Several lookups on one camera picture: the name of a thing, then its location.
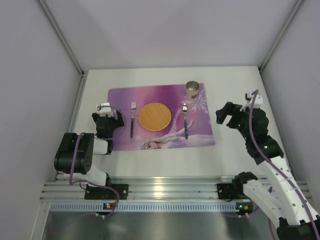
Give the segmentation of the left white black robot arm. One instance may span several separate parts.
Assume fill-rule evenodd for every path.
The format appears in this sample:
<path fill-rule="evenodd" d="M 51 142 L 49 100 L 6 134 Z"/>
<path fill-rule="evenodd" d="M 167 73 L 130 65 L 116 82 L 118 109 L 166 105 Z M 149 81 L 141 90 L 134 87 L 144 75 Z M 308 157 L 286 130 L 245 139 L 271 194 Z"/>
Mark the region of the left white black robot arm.
<path fill-rule="evenodd" d="M 92 114 L 96 133 L 66 132 L 54 158 L 54 168 L 69 176 L 69 184 L 85 182 L 93 187 L 110 188 L 111 177 L 93 164 L 94 155 L 110 155 L 114 149 L 114 131 L 125 126 L 121 111 Z"/>

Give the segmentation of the metal spoon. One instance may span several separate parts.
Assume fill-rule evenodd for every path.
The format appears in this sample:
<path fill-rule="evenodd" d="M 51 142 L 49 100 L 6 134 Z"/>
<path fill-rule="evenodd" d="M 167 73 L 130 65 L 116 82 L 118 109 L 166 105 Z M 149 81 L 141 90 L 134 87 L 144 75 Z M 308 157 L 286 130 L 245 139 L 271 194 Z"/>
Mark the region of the metal spoon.
<path fill-rule="evenodd" d="M 187 140 L 189 136 L 188 136 L 188 122 L 187 122 L 188 106 L 186 103 L 182 104 L 181 111 L 183 114 L 183 121 L 184 121 L 184 136 L 185 136 L 185 139 Z"/>

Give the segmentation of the round orange woven plate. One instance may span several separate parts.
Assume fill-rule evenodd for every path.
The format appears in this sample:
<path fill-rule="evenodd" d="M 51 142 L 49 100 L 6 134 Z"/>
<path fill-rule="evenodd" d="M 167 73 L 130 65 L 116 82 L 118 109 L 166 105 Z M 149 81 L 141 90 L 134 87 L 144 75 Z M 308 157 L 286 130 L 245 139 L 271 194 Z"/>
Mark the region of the round orange woven plate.
<path fill-rule="evenodd" d="M 138 121 L 141 127 L 150 132 L 164 130 L 172 120 L 170 109 L 158 102 L 145 105 L 138 114 Z"/>

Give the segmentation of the purple printed cloth placemat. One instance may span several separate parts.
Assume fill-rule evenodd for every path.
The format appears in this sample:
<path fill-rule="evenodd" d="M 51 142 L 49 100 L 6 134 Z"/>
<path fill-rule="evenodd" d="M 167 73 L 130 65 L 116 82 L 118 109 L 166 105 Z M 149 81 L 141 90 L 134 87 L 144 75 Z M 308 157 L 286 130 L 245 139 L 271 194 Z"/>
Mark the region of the purple printed cloth placemat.
<path fill-rule="evenodd" d="M 185 84 L 113 88 L 108 91 L 107 101 L 120 110 L 125 126 L 114 131 L 115 151 L 174 149 L 215 145 L 207 103 L 206 88 L 200 83 L 195 99 L 186 97 Z M 131 131 L 131 102 L 136 102 L 133 138 Z M 172 118 L 161 131 L 148 131 L 139 123 L 139 112 L 150 103 L 167 106 Z M 187 104 L 188 139 L 185 139 L 182 104 Z"/>

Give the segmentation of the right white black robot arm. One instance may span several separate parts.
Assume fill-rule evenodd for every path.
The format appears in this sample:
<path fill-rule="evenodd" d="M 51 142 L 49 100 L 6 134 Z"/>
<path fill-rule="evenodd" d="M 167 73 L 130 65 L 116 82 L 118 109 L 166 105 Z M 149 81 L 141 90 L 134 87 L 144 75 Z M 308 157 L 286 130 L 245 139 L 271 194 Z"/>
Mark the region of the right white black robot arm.
<path fill-rule="evenodd" d="M 236 129 L 244 138 L 248 154 L 269 180 L 276 196 L 266 190 L 252 172 L 241 172 L 232 179 L 237 194 L 253 200 L 269 218 L 280 240 L 318 240 L 320 214 L 311 206 L 294 179 L 276 140 L 269 135 L 269 119 L 260 108 L 250 110 L 227 102 L 216 111 L 216 122 Z"/>

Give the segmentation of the beige metal cup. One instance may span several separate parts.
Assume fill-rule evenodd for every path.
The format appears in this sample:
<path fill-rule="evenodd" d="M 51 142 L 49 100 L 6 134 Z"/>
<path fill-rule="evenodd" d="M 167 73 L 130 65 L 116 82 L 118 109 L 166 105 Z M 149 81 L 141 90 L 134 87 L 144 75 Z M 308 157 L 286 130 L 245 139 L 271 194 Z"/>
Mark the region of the beige metal cup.
<path fill-rule="evenodd" d="M 198 95 L 200 84 L 196 81 L 188 81 L 185 85 L 185 96 L 188 99 L 195 99 Z"/>

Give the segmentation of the metal fork teal handle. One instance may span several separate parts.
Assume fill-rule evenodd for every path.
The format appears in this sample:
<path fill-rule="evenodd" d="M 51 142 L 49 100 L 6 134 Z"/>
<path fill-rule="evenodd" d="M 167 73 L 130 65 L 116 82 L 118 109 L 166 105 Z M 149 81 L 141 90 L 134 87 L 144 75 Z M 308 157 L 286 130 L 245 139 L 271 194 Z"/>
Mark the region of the metal fork teal handle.
<path fill-rule="evenodd" d="M 136 102 L 131 102 L 130 138 L 133 138 L 134 136 L 134 121 L 136 109 Z"/>

